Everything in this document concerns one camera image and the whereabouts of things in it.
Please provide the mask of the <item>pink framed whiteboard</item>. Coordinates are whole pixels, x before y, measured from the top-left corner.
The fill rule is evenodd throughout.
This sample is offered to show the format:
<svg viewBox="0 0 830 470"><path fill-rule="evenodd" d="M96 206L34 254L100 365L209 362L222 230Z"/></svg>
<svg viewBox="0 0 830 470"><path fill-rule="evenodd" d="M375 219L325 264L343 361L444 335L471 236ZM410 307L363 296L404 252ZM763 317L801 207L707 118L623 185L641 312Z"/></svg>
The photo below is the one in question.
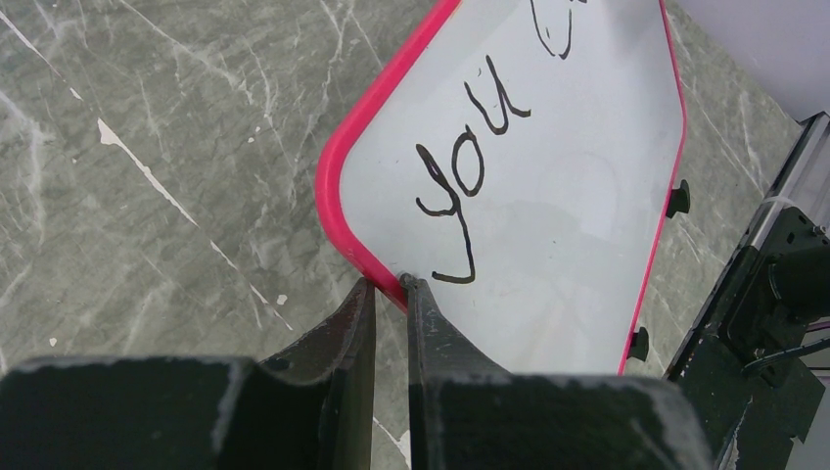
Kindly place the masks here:
<svg viewBox="0 0 830 470"><path fill-rule="evenodd" d="M685 106L661 1L438 1L324 147L326 235L515 373L616 374Z"/></svg>

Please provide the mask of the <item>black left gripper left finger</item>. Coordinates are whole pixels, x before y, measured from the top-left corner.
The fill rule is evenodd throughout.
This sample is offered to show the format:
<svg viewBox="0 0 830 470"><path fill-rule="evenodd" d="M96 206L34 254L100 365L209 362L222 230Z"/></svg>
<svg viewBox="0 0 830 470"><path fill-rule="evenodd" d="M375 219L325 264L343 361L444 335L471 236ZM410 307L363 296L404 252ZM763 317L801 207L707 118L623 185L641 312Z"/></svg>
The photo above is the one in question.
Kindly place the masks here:
<svg viewBox="0 0 830 470"><path fill-rule="evenodd" d="M5 469L367 469L375 289L285 349L247 356L65 356L1 381Z"/></svg>

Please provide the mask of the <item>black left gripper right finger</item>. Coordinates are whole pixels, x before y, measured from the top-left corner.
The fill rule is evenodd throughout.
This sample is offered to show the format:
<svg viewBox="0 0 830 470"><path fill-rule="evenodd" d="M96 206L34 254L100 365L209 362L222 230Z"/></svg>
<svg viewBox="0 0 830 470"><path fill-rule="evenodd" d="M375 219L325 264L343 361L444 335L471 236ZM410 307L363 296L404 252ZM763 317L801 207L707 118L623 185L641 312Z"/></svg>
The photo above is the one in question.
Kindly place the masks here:
<svg viewBox="0 0 830 470"><path fill-rule="evenodd" d="M428 283L407 303L415 469L710 469L695 410L672 383L511 373L441 313Z"/></svg>

